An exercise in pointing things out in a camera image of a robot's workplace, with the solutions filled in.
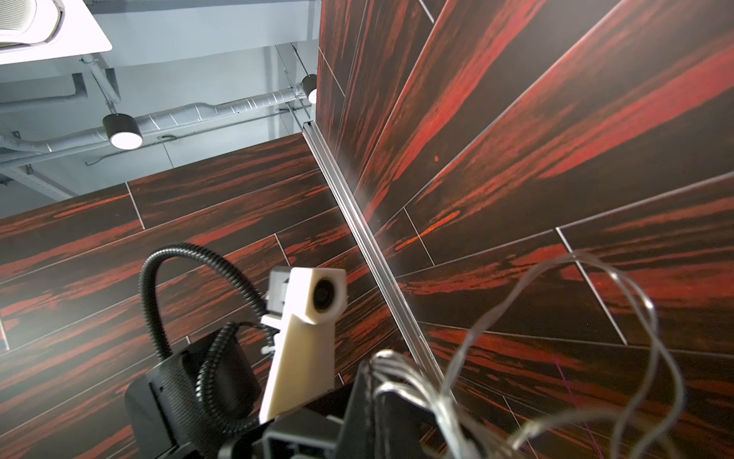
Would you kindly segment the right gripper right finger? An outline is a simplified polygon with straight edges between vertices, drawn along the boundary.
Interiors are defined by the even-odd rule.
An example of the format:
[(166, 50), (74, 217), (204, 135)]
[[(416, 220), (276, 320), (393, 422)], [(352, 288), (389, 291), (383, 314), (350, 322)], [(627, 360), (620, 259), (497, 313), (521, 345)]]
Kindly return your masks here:
[(434, 416), (395, 391), (375, 396), (376, 458), (442, 458), (424, 436), (438, 434)]

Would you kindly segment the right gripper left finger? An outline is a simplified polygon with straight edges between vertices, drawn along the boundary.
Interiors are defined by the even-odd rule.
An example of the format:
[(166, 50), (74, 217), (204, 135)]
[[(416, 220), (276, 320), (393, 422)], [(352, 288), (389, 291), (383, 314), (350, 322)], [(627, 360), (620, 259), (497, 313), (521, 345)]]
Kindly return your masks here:
[(344, 422), (336, 445), (336, 458), (375, 457), (375, 404), (373, 367), (364, 361), (357, 370)]

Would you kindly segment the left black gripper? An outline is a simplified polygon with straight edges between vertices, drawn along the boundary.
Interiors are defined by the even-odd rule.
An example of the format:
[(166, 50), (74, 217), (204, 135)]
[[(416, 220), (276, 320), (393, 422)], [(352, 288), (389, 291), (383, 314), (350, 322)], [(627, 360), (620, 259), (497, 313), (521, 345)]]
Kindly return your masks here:
[(124, 403), (143, 458), (332, 458), (351, 391), (259, 421), (262, 388), (233, 330), (220, 329), (132, 382)]

